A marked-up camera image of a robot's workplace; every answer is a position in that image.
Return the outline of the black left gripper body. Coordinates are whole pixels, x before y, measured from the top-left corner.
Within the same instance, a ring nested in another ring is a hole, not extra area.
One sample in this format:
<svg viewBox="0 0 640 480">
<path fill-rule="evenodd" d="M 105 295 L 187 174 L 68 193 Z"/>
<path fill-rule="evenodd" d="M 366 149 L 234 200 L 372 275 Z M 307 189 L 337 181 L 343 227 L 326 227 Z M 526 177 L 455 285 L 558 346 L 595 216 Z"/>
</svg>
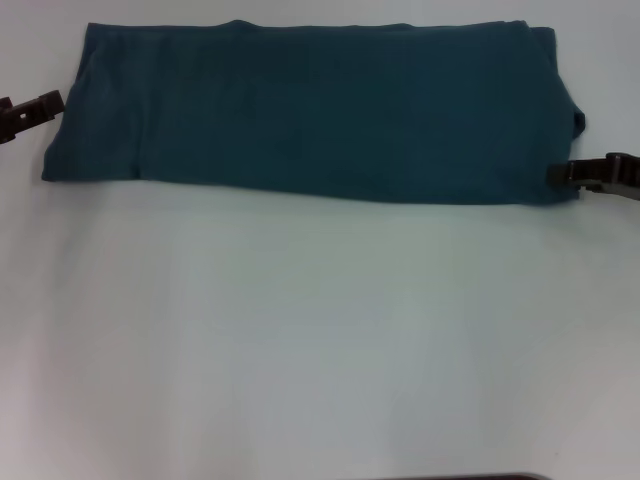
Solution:
<svg viewBox="0 0 640 480">
<path fill-rule="evenodd" d="M 22 111 L 9 97 L 0 100 L 0 143 L 5 144 L 23 131 Z"/>
</svg>

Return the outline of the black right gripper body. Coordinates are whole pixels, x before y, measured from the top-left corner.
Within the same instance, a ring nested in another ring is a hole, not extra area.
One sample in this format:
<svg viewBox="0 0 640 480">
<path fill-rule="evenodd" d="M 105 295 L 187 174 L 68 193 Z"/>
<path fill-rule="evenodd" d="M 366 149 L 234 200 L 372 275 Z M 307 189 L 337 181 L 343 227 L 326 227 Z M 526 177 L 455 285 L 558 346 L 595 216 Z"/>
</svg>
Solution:
<svg viewBox="0 0 640 480">
<path fill-rule="evenodd" d="M 605 159 L 610 167 L 611 179 L 603 184 L 603 192 L 638 201 L 639 158 L 626 153 L 611 152 L 606 154 Z"/>
</svg>

